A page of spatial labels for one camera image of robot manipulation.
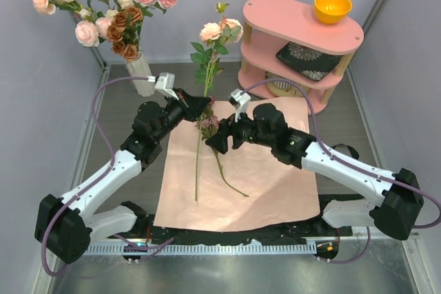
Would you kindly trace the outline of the pink wrapping paper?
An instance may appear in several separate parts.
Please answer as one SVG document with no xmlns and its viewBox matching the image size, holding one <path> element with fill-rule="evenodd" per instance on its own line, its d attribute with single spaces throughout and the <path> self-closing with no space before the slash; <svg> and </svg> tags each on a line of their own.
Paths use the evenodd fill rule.
<svg viewBox="0 0 441 294">
<path fill-rule="evenodd" d="M 315 174 L 278 162 L 268 147 L 245 143 L 215 157 L 194 123 L 170 134 L 155 226 L 248 231 L 319 213 Z"/>
</svg>

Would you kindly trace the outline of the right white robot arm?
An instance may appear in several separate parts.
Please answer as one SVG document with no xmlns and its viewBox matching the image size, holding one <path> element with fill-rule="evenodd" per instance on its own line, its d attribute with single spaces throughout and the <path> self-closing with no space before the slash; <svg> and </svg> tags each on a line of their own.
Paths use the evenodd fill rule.
<svg viewBox="0 0 441 294">
<path fill-rule="evenodd" d="M 289 127 L 282 112 L 265 103 L 253 116 L 235 114 L 220 121 L 206 145 L 226 154 L 243 143 L 270 148 L 279 162 L 328 177 L 357 192 L 373 209 L 372 225 L 396 240 L 407 240 L 424 199 L 416 175 L 402 168 L 398 173 L 367 165 L 326 146 L 315 136 Z"/>
</svg>

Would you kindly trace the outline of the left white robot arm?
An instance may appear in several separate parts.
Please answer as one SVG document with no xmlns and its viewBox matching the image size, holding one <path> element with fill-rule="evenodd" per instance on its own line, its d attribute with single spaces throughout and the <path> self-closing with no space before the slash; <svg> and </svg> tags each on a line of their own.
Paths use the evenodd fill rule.
<svg viewBox="0 0 441 294">
<path fill-rule="evenodd" d="M 141 237 L 146 232 L 147 213 L 137 204 L 122 202 L 103 213 L 97 209 L 157 159 L 164 137 L 181 121 L 196 121 L 211 101 L 174 89 L 163 107 L 154 101 L 141 104 L 132 133 L 106 165 L 61 197 L 50 194 L 42 199 L 34 234 L 42 251 L 71 264 L 96 241 L 115 234 Z"/>
</svg>

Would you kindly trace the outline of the peach rose flower stem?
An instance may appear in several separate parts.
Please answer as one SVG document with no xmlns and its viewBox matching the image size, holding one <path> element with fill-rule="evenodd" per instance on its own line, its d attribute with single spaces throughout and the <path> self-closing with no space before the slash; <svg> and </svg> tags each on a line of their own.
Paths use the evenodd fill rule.
<svg viewBox="0 0 441 294">
<path fill-rule="evenodd" d="M 214 78 L 223 71 L 220 61 L 222 56 L 229 54 L 227 46 L 238 43 L 243 35 L 243 26 L 240 21 L 225 16 L 228 7 L 228 3 L 218 2 L 216 4 L 216 12 L 220 15 L 220 20 L 218 22 L 206 23 L 199 32 L 200 41 L 191 43 L 196 51 L 190 54 L 190 57 L 194 63 L 200 65 L 199 70 L 196 72 L 196 80 L 203 85 L 204 96 L 208 96 L 214 89 Z M 219 128 L 220 121 L 214 114 L 213 106 L 214 100 L 211 99 L 209 105 L 205 107 L 203 113 L 196 119 L 198 138 L 195 158 L 195 200 L 198 200 L 199 193 L 202 142 L 211 138 Z"/>
</svg>

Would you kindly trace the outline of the mauve flower stem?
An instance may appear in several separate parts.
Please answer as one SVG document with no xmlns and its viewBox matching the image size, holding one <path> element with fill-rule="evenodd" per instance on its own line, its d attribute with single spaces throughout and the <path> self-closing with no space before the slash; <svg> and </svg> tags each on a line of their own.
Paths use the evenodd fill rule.
<svg viewBox="0 0 441 294">
<path fill-rule="evenodd" d="M 230 189 L 239 193 L 242 197 L 248 198 L 249 195 L 247 195 L 246 193 L 243 193 L 239 189 L 237 189 L 234 186 L 232 186 L 231 184 L 229 184 L 225 178 L 225 174 L 223 171 L 223 165 L 222 165 L 221 160 L 219 158 L 219 151 L 217 150 L 217 148 L 215 148 L 215 146 L 213 146 L 213 144 L 216 141 L 212 140 L 212 138 L 215 137 L 215 135 L 218 133 L 218 130 L 220 127 L 220 121 L 219 121 L 217 115 L 215 115 L 215 113 L 214 113 L 212 104 L 208 105 L 205 108 L 202 115 L 196 121 L 196 126 L 198 128 L 198 144 L 196 147 L 196 170 L 195 170 L 195 172 L 198 171 L 198 163 L 199 163 L 198 159 L 199 159 L 199 154 L 200 154 L 200 149 L 201 149 L 201 143 L 203 141 L 205 141 L 206 145 L 211 149 L 211 151 L 214 154 L 222 181 Z"/>
</svg>

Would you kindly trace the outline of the light pink peony stem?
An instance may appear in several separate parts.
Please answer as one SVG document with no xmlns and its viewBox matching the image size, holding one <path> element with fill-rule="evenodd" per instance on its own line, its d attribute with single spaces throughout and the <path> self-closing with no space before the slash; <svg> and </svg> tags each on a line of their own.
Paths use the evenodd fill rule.
<svg viewBox="0 0 441 294">
<path fill-rule="evenodd" d="M 75 27 L 76 39 L 85 47 L 97 47 L 101 39 L 108 40 L 107 29 L 111 23 L 112 20 L 106 17 L 98 18 L 95 23 L 87 20 L 80 21 Z"/>
</svg>

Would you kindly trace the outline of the black ribbon with gold lettering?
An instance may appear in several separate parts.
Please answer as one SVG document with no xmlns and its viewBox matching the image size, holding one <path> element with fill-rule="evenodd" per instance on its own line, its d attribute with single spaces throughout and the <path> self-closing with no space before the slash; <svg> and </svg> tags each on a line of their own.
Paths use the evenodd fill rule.
<svg viewBox="0 0 441 294">
<path fill-rule="evenodd" d="M 337 151 L 340 151 L 340 152 L 346 151 L 349 156 L 351 156 L 352 158 L 354 158 L 356 160 L 358 160 L 360 157 L 360 154 L 358 153 L 358 151 L 350 145 L 338 143 L 336 145 L 333 145 L 332 148 Z"/>
</svg>

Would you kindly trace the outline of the brown rose flower stem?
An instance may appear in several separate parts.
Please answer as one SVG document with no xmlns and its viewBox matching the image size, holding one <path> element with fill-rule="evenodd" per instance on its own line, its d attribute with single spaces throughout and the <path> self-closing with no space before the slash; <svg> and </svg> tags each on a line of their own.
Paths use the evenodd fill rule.
<svg viewBox="0 0 441 294">
<path fill-rule="evenodd" d="M 107 28 L 106 37 L 112 43 L 112 51 L 122 56 L 128 63 L 140 55 L 140 38 L 143 13 L 135 6 L 128 7 L 116 14 Z"/>
</svg>

